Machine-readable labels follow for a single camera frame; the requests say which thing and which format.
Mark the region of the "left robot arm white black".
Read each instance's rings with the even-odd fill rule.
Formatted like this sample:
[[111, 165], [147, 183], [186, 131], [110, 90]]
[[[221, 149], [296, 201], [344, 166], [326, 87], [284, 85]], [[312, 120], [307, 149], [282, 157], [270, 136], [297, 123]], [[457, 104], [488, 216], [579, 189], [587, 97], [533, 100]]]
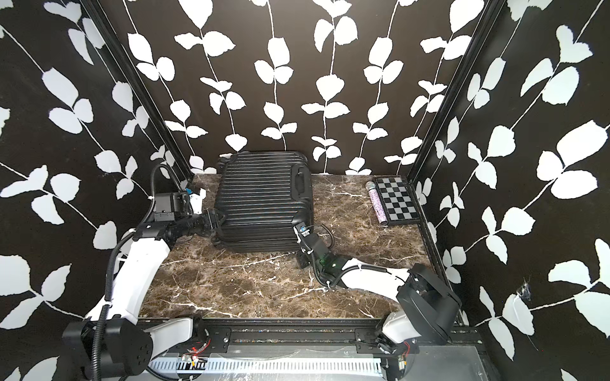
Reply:
[[82, 322], [68, 325], [62, 340], [85, 379], [137, 376], [154, 358], [195, 336], [191, 317], [139, 325], [144, 298], [177, 239], [207, 236], [225, 220], [216, 209], [202, 214], [150, 215], [117, 244], [106, 270], [103, 298]]

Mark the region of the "black ribbed hard-shell suitcase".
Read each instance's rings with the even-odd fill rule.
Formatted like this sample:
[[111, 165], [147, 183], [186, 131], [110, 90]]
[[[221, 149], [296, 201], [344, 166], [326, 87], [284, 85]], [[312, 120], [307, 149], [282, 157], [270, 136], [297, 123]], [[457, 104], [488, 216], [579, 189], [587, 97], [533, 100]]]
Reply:
[[301, 152], [241, 152], [220, 162], [214, 209], [224, 215], [214, 246], [238, 253], [295, 252], [293, 228], [312, 225], [314, 198]]

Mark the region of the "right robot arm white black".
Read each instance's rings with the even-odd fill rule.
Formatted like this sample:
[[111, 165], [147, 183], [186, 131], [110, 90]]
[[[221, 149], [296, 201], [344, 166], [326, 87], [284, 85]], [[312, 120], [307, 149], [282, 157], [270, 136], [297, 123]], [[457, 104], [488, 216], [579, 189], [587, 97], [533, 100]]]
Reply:
[[376, 343], [387, 353], [423, 339], [444, 345], [462, 307], [457, 295], [429, 268], [385, 268], [334, 254], [316, 235], [297, 238], [302, 254], [324, 287], [367, 291], [399, 304], [376, 329]]

